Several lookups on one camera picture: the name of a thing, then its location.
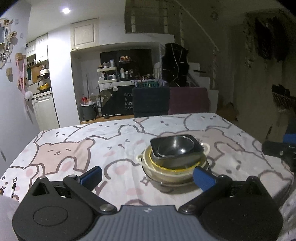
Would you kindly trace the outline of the dark square metal tray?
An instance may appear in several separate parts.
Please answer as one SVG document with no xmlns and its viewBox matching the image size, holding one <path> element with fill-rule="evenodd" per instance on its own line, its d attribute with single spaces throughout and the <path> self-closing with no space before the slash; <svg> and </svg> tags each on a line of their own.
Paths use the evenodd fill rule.
<svg viewBox="0 0 296 241">
<path fill-rule="evenodd" d="M 150 140 L 152 160 L 167 169 L 184 169 L 196 165 L 205 157 L 205 149 L 192 135 L 175 135 Z"/>
</svg>

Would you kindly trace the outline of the lemon pattern ceramic bowl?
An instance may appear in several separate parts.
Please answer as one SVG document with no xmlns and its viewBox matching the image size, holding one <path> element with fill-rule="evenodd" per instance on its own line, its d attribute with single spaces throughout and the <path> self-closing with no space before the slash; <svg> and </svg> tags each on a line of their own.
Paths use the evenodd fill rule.
<svg viewBox="0 0 296 241">
<path fill-rule="evenodd" d="M 154 167 L 161 170 L 167 170 L 172 172 L 179 172 L 185 169 L 194 168 L 197 165 L 203 165 L 205 162 L 205 155 L 203 152 L 192 152 L 189 154 L 181 154 L 168 157 L 157 157 L 152 148 L 147 150 L 148 158 Z"/>
</svg>

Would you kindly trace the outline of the round steel bowl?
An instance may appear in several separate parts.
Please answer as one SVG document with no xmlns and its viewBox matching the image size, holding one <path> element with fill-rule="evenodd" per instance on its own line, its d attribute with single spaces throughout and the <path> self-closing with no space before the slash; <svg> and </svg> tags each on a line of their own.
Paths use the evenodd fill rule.
<svg viewBox="0 0 296 241">
<path fill-rule="evenodd" d="M 191 152 L 194 142 L 186 136 L 169 136 L 160 142 L 157 153 L 161 157 L 180 156 Z"/>
</svg>

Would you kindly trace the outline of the cream handled ceramic bowl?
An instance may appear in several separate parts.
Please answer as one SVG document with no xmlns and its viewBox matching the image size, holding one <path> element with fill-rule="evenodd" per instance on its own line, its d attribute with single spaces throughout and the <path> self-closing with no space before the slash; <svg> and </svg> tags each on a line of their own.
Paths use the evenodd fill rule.
<svg viewBox="0 0 296 241">
<path fill-rule="evenodd" d="M 192 181 L 193 171 L 196 167 L 201 167 L 206 170 L 209 168 L 207 162 L 207 155 L 210 152 L 210 146 L 206 143 L 202 143 L 202 147 L 205 150 L 201 154 L 197 154 L 197 157 L 190 157 L 194 162 L 189 167 L 165 168 L 155 163 L 152 159 L 152 147 L 148 146 L 140 155 L 136 157 L 138 163 L 142 166 L 145 174 L 152 180 L 162 183 L 163 185 L 175 185 L 183 184 Z"/>
</svg>

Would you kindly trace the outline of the white square plate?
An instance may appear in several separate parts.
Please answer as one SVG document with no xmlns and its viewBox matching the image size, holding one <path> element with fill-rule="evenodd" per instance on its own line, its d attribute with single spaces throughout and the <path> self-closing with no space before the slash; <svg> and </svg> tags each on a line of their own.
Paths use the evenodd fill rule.
<svg viewBox="0 0 296 241">
<path fill-rule="evenodd" d="M 194 168 L 185 169 L 179 172 L 158 171 L 148 167 L 146 164 L 141 164 L 141 166 L 151 183 L 156 185 L 159 189 L 179 189 L 184 186 L 193 185 L 194 168 L 201 167 L 205 170 L 209 169 L 208 161 L 205 161 L 203 165 L 197 165 Z"/>
</svg>

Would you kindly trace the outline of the bear pattern tablecloth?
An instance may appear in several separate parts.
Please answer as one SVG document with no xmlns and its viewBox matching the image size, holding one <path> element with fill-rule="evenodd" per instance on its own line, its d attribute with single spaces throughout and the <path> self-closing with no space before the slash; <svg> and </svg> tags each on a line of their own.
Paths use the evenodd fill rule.
<svg viewBox="0 0 296 241">
<path fill-rule="evenodd" d="M 210 146 L 216 185 L 153 185 L 136 160 L 153 138 Z M 1 240 L 295 240 L 295 173 L 215 113 L 114 120 L 39 133 L 1 177 Z M 77 178 L 95 166 L 90 191 Z"/>
</svg>

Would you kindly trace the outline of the grey trash bin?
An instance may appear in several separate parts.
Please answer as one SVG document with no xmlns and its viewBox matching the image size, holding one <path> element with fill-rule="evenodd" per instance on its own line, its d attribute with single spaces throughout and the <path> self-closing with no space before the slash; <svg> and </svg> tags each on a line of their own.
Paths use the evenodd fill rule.
<svg viewBox="0 0 296 241">
<path fill-rule="evenodd" d="M 95 103 L 81 105 L 83 120 L 91 121 L 96 118 L 97 105 Z"/>
</svg>

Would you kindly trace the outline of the maroon chair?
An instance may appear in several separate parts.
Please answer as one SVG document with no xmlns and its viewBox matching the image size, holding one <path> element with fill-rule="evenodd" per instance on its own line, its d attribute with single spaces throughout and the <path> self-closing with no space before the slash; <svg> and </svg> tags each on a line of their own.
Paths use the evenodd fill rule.
<svg viewBox="0 0 296 241">
<path fill-rule="evenodd" d="M 171 87 L 168 114 L 208 113 L 210 101 L 204 87 Z"/>
</svg>

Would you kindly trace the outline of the white kitchen cabinet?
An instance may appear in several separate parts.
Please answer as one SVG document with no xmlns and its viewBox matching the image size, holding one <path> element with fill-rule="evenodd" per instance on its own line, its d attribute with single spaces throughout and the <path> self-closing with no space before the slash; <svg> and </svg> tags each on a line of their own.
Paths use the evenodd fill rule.
<svg viewBox="0 0 296 241">
<path fill-rule="evenodd" d="M 33 109 L 40 131 L 60 128 L 51 90 L 33 95 Z"/>
</svg>

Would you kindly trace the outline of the dark blue chair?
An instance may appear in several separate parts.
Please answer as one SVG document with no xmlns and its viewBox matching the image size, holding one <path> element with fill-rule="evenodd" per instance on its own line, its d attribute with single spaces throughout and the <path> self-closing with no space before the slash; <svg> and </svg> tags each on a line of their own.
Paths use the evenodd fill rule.
<svg viewBox="0 0 296 241">
<path fill-rule="evenodd" d="M 135 87 L 132 89 L 135 118 L 167 115 L 170 104 L 169 87 Z"/>
</svg>

